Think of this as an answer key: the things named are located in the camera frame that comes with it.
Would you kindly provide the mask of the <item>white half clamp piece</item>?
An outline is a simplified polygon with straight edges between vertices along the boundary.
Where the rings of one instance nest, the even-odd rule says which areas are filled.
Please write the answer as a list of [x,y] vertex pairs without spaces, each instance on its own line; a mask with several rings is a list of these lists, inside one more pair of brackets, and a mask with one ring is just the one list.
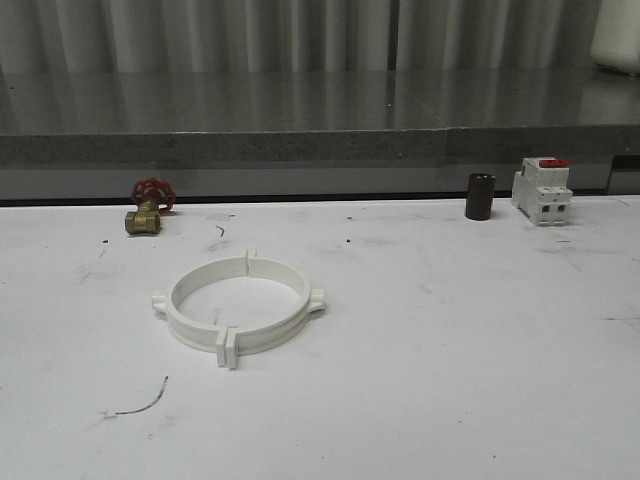
[[167,319],[171,333],[182,343],[216,355],[219,367],[235,368],[237,358],[257,353],[253,345],[241,344],[240,329],[196,322],[178,310],[178,305],[189,295],[209,284],[249,275],[249,259],[255,250],[245,250],[239,256],[224,257],[199,265],[175,280],[167,289],[156,290],[151,305]]
[[255,251],[244,254],[248,277],[273,281],[289,287],[298,300],[286,313],[275,319],[258,320],[246,326],[228,327],[224,340],[224,366],[235,369],[243,355],[260,353],[277,347],[297,335],[313,312],[326,308],[325,293],[313,288],[307,276],[281,260],[259,257]]

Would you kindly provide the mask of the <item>white circuit breaker red switch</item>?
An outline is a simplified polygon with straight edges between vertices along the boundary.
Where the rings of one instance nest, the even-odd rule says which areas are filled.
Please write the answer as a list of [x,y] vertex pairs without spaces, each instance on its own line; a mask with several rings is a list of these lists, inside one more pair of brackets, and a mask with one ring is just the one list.
[[536,226],[567,222],[573,192],[567,188],[570,162],[556,157],[525,157],[515,172],[511,203]]

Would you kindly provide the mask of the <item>white container on counter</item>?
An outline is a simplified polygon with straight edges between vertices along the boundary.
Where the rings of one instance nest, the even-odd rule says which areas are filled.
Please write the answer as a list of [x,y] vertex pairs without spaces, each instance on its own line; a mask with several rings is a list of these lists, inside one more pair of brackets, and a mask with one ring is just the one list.
[[639,0],[602,0],[590,48],[592,61],[639,75]]

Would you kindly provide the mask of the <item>dark cylindrical pipe coupling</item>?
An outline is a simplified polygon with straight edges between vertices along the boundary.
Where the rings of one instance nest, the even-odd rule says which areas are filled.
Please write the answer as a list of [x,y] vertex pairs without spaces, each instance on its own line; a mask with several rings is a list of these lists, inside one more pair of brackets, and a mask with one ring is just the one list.
[[468,178],[465,217],[475,221],[490,219],[494,198],[496,176],[487,173],[472,173]]

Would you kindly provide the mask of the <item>brass valve red handwheel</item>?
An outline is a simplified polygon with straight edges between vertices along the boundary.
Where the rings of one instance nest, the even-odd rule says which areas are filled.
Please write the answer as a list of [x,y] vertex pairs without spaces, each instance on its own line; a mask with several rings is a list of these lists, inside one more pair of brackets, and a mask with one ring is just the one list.
[[168,182],[150,177],[134,184],[131,200],[137,210],[126,214],[125,231],[130,235],[158,234],[161,216],[172,210],[176,193]]

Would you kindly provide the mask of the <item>grey stone counter shelf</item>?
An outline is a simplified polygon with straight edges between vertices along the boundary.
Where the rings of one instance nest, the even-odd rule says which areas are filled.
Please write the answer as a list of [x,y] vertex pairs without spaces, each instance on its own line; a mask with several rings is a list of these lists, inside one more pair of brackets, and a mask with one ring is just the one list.
[[156,177],[199,198],[431,198],[525,157],[586,194],[639,190],[639,82],[594,68],[6,74],[5,205],[125,203]]

